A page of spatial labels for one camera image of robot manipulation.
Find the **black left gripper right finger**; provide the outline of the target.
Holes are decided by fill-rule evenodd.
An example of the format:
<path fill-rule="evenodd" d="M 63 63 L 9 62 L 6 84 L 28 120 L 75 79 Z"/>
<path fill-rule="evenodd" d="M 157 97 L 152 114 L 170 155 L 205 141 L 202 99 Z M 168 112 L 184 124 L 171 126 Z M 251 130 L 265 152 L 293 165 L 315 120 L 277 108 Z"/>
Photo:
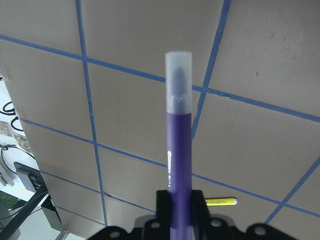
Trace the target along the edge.
<path fill-rule="evenodd" d="M 201 190 L 192 190 L 192 223 L 205 225 L 209 221 L 209 210 Z"/>

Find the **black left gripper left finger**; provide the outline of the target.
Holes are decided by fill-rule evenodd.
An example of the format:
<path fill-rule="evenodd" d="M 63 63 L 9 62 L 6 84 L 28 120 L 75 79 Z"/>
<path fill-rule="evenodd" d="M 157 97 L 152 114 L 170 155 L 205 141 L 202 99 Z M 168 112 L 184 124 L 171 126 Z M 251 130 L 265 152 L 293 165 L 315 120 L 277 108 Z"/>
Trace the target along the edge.
<path fill-rule="evenodd" d="M 172 200 L 167 190 L 156 191 L 156 218 L 165 225 L 171 224 Z"/>

